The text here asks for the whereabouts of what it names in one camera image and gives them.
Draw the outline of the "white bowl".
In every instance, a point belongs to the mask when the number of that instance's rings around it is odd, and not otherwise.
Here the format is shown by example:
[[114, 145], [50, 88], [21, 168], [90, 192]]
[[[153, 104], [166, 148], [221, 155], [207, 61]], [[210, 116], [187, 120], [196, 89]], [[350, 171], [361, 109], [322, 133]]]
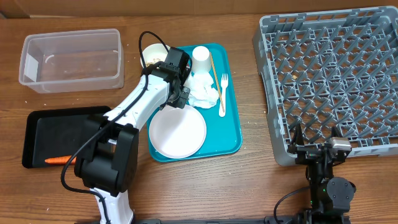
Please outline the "white bowl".
[[144, 61], [148, 67], [151, 64], [157, 63], [159, 61], [164, 61], [167, 57], [168, 50], [170, 47], [166, 45], [167, 49], [161, 43], [152, 44], [143, 50]]

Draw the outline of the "white paper cup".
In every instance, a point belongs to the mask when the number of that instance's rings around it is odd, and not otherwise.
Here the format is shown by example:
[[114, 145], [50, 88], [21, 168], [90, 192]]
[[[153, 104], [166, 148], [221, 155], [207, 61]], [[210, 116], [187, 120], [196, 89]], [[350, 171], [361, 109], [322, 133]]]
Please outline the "white paper cup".
[[205, 73], [211, 70], [210, 51], [205, 46], [197, 46], [192, 52], [192, 72]]

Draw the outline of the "white napkin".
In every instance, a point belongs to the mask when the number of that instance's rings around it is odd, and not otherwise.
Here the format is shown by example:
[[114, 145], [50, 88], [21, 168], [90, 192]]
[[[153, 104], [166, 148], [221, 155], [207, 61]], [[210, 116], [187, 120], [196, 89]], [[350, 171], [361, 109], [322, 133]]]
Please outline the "white napkin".
[[208, 72], [189, 74], [184, 83], [184, 87], [190, 89], [188, 104], [204, 109], [214, 107], [219, 99], [219, 94], [212, 84], [214, 81]]

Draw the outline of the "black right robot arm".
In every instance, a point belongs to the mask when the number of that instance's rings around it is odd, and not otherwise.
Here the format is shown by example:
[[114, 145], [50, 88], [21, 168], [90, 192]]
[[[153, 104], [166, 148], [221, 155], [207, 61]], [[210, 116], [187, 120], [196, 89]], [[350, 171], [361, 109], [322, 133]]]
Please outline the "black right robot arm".
[[296, 125], [288, 152], [297, 156], [297, 165], [306, 166], [311, 207], [296, 214], [292, 223], [350, 222], [344, 214], [350, 210], [356, 186], [342, 177], [334, 176], [333, 168], [344, 163], [351, 151], [350, 142], [336, 127], [331, 129], [331, 138], [327, 142], [306, 146], [302, 128]]

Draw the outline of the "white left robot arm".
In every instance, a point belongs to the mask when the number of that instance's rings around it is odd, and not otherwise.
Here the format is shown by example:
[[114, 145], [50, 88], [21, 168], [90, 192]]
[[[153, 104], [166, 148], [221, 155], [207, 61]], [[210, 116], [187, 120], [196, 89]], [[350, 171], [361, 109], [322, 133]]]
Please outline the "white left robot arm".
[[171, 47], [164, 61], [142, 70], [136, 88], [116, 108], [85, 121], [84, 144], [75, 153], [74, 173], [95, 196], [100, 223], [134, 223], [127, 190], [137, 169], [139, 131], [155, 110], [183, 108], [189, 89], [183, 84], [192, 60]]

